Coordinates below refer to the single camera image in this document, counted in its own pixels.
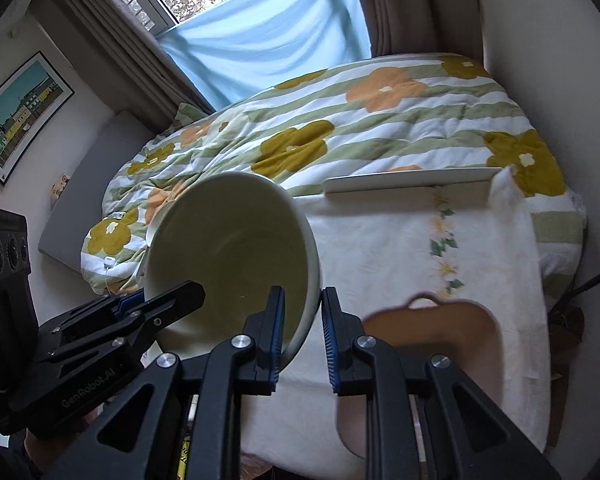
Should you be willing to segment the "cream ceramic bowl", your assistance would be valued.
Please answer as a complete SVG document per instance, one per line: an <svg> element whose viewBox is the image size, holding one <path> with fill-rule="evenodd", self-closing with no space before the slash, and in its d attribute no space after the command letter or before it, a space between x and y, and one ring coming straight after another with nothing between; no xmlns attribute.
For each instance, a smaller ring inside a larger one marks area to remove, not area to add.
<svg viewBox="0 0 600 480"><path fill-rule="evenodd" d="M285 292L280 365L291 363L315 318L322 272L309 221L286 190L257 174L215 174L156 212L146 242L146 298L185 281L206 293L198 310L160 330L162 350L181 358L209 352L238 334L279 286Z"/></svg>

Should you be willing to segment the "grey headboard cushion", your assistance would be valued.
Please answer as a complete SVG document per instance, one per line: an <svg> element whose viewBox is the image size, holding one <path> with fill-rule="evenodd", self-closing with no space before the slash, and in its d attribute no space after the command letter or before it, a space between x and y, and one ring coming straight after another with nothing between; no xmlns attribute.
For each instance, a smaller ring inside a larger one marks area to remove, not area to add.
<svg viewBox="0 0 600 480"><path fill-rule="evenodd" d="M124 110L102 128L50 212L38 251L81 271L86 234L102 220L102 199L114 175L156 136Z"/></svg>

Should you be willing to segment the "small plush toy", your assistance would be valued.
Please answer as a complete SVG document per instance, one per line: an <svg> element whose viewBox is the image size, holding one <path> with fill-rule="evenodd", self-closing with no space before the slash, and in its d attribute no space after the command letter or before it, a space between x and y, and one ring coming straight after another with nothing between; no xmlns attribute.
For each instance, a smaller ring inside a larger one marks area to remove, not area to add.
<svg viewBox="0 0 600 480"><path fill-rule="evenodd" d="M61 174L58 177L58 179L54 182L54 184L50 188L50 206L55 206L55 204L60 199L62 192L65 191L69 181L69 176L67 176L66 174Z"/></svg>

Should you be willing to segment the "white embossed tablecloth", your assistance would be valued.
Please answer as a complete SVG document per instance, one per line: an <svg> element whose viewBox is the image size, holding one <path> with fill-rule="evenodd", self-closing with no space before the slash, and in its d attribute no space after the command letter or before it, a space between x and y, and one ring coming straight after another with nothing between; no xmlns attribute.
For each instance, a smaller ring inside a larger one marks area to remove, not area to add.
<svg viewBox="0 0 600 480"><path fill-rule="evenodd" d="M538 244L508 171L441 188L385 188L301 196L322 282L358 316L420 292L485 306L503 336L502 409L538 447L550 414L550 350ZM323 329L280 373L272 396L242 404L242 452L308 478L359 479L362 460L340 440Z"/></svg>

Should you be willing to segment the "framed colourful houses picture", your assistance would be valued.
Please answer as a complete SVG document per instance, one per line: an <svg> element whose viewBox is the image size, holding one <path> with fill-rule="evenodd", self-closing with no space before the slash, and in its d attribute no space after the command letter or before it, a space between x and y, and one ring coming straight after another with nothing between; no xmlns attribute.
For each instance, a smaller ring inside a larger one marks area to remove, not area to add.
<svg viewBox="0 0 600 480"><path fill-rule="evenodd" d="M0 85L0 184L29 145L74 95L73 88L41 51Z"/></svg>

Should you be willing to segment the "black floor lamp stand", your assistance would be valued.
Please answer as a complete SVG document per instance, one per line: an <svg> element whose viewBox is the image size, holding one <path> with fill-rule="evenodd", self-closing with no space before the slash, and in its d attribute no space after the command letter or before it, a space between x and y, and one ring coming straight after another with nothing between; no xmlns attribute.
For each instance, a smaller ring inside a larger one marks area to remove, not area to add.
<svg viewBox="0 0 600 480"><path fill-rule="evenodd" d="M565 295L562 296L562 298L560 298L556 302L555 308L556 309L562 309L562 308L564 308L574 298L576 298L577 296L580 296L580 295L584 294L585 292L588 292L592 288L597 287L599 284L600 284L600 273L596 274L595 276L593 276L592 278L590 278L589 280L587 280L582 285L573 287L572 289L568 290L568 292L566 292Z"/></svg>

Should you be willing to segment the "brown left curtain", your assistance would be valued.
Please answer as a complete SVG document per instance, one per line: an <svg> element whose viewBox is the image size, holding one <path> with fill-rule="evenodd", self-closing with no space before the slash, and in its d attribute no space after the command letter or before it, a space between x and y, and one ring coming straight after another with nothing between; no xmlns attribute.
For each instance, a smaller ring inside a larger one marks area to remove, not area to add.
<svg viewBox="0 0 600 480"><path fill-rule="evenodd" d="M120 0L32 0L30 10L76 73L114 112L166 130L178 107L213 107Z"/></svg>

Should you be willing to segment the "brown curtain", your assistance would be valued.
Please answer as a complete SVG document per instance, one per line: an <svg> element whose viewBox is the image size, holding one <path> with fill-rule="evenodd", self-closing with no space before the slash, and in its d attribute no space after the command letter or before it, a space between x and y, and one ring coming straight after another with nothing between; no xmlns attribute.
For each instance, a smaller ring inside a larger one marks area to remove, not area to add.
<svg viewBox="0 0 600 480"><path fill-rule="evenodd" d="M32 0L30 10L76 73L114 112L166 130L178 107L213 107L120 0Z"/></svg>
<svg viewBox="0 0 600 480"><path fill-rule="evenodd" d="M360 0L374 58L454 53L483 60L479 0Z"/></svg>

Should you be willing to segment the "striped floral duvet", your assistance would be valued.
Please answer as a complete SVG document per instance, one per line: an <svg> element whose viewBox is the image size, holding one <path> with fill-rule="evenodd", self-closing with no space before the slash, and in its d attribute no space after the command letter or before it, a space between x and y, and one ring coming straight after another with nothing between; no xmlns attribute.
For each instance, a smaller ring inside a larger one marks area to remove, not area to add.
<svg viewBox="0 0 600 480"><path fill-rule="evenodd" d="M106 181L80 271L93 292L132 292L149 223L189 186L223 171L260 174L293 196L326 180L407 170L509 168L527 200L543 290L559 299L580 263L585 212L522 108L458 54L402 54L318 70L172 125Z"/></svg>

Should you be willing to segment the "light blue window cloth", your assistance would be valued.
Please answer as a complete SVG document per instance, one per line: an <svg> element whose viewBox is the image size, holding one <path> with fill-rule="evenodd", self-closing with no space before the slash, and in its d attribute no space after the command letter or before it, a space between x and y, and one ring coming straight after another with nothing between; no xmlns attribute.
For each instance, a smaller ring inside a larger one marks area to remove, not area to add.
<svg viewBox="0 0 600 480"><path fill-rule="evenodd" d="M370 57L360 0L227 0L158 37L216 110Z"/></svg>

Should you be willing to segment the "brown right curtain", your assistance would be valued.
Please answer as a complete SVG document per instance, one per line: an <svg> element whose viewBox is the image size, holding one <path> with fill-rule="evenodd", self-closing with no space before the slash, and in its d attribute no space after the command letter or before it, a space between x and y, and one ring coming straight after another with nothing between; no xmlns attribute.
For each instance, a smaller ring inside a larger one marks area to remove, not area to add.
<svg viewBox="0 0 600 480"><path fill-rule="evenodd" d="M479 0L360 0L374 58L454 53L483 60Z"/></svg>

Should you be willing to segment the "brown handled baking dish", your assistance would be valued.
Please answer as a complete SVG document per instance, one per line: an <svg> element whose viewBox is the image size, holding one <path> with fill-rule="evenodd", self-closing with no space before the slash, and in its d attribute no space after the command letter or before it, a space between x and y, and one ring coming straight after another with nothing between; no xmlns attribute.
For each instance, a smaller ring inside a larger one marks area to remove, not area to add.
<svg viewBox="0 0 600 480"><path fill-rule="evenodd" d="M365 333L400 356L417 440L420 477L492 479L512 472L514 448L529 443L500 409L502 335L469 300L426 292L426 307L385 309L361 320ZM342 442L365 460L364 396L340 398Z"/></svg>

